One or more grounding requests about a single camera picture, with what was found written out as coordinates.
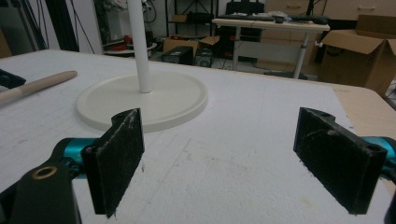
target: white desk leg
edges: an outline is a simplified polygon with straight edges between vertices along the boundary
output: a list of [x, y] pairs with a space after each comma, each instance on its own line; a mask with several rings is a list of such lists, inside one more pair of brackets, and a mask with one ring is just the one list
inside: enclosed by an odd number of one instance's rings
[[233, 71], [236, 71], [238, 64], [238, 51], [239, 51], [239, 47], [241, 46], [240, 37], [241, 37], [241, 27], [236, 26], [235, 41], [233, 43]]
[[303, 44], [300, 47], [300, 54], [297, 59], [296, 68], [294, 69], [293, 78], [298, 78], [298, 76], [300, 75], [307, 46], [308, 46], [308, 33], [305, 33]]

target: brass ring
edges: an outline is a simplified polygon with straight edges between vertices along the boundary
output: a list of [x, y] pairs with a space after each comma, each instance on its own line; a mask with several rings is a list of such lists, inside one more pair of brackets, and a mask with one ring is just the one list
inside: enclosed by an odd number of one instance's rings
[[36, 170], [32, 174], [32, 178], [36, 179], [36, 180], [45, 179], [47, 177], [54, 175], [57, 170], [58, 170], [58, 168], [56, 168], [55, 166], [46, 166], [46, 167]]

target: wooden rolling pin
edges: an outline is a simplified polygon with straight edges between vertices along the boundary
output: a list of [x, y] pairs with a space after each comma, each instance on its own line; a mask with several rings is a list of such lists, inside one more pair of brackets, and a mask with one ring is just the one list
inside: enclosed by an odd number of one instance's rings
[[4, 102], [6, 100], [10, 100], [10, 99], [22, 96], [24, 94], [33, 93], [35, 91], [41, 91], [48, 87], [65, 82], [65, 81], [75, 77], [76, 75], [77, 75], [76, 71], [62, 72], [62, 73], [52, 75], [50, 77], [41, 78], [39, 80], [27, 83], [23, 86], [13, 88], [8, 91], [0, 92], [0, 103]]

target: table surface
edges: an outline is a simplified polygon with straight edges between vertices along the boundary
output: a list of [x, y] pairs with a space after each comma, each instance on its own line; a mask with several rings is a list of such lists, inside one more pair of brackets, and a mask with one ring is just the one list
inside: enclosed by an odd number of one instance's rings
[[243, 20], [228, 20], [228, 19], [214, 19], [213, 23], [217, 25], [241, 26], [249, 28], [261, 28], [268, 30], [288, 30], [294, 32], [304, 33], [322, 33], [323, 31], [330, 31], [329, 25], [317, 25], [314, 23], [274, 23], [273, 21], [243, 21]]
[[[78, 71], [65, 83], [0, 105], [4, 190], [61, 139], [101, 136], [79, 119], [76, 100], [97, 82], [132, 74], [135, 60], [43, 50], [0, 60], [0, 67], [28, 82]], [[145, 134], [146, 152], [117, 218], [94, 215], [87, 181], [74, 180], [84, 223], [383, 222], [390, 196], [382, 181], [368, 214], [351, 216], [292, 150], [300, 106], [328, 112], [358, 135], [395, 138], [396, 112], [375, 92], [170, 63], [150, 69], [199, 78], [209, 89], [208, 105], [185, 124]]]

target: circular base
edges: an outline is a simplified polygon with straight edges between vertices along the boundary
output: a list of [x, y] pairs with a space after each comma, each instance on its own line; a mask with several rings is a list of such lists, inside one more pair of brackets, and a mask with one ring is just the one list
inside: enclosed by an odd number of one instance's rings
[[81, 119], [106, 131], [111, 117], [140, 108], [143, 132], [161, 131], [198, 116], [207, 104], [207, 88], [193, 77], [170, 72], [151, 72], [152, 92], [141, 93], [137, 74], [114, 77], [84, 91], [77, 101]]

